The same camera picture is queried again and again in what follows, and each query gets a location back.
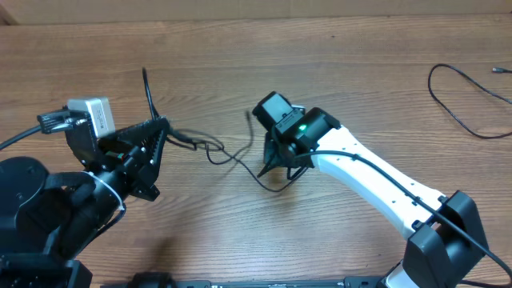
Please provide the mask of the black usb cable long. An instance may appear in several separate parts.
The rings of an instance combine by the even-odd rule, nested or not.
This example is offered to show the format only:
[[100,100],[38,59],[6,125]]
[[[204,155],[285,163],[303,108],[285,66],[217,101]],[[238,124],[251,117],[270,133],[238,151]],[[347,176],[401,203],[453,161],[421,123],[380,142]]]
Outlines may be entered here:
[[[304,175],[305,172],[308,171],[308,167],[300,167],[294,174],[290,174],[291,168],[287,170],[288,175],[286,176],[287,184],[282,186],[281,188],[273,189],[266,185],[264,185],[260,180],[259,176],[257,176],[239,157],[240,153],[247,152],[249,148],[252,147],[254,143],[254,129],[250,120],[249,112],[246,112],[246,122],[249,127],[249,142],[244,145],[242,148],[237,150],[234,154],[226,151],[226,146],[224,142],[215,136],[208,134],[206,132],[198,131],[198,130],[190,130],[190,129],[182,129],[177,130],[170,125],[170,131],[166,136],[166,141],[172,145],[179,146],[181,148],[185,148],[188,150],[204,150],[206,152],[206,157],[210,164],[215,166],[222,166],[229,162],[234,161],[237,165],[241,165],[252,177],[256,183],[266,191],[271,193],[281,193],[289,186],[293,185],[297,180],[300,179],[301,176]],[[226,156],[225,160],[215,161],[211,157],[212,152],[219,152]]]

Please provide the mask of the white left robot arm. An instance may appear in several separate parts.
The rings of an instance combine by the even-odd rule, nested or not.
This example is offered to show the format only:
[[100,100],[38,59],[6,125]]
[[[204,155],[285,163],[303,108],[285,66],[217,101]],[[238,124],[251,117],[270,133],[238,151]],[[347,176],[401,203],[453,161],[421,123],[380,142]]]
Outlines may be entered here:
[[76,259],[118,222],[133,195],[159,195],[162,151],[170,130],[160,117],[98,137],[91,119],[62,127],[84,169],[50,173],[38,160],[1,163],[1,285],[88,287],[92,273]]

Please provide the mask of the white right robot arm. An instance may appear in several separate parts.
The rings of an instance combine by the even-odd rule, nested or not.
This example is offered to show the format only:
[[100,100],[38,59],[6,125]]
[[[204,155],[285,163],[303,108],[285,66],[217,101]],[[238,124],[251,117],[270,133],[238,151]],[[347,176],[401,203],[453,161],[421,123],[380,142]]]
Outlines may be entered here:
[[447,197],[403,174],[320,108],[306,110],[277,92],[252,111],[266,129],[262,173],[315,168],[352,189],[406,240],[403,259],[380,287],[455,287],[483,258],[487,241],[475,201]]

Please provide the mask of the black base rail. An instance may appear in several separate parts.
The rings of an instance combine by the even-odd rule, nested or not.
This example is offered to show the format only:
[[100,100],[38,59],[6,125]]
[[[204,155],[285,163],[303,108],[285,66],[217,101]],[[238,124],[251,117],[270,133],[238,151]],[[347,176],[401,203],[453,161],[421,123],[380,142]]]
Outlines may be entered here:
[[349,276],[335,280],[211,282],[177,281],[169,273],[143,272],[128,282],[105,284],[102,288],[384,288],[382,276]]

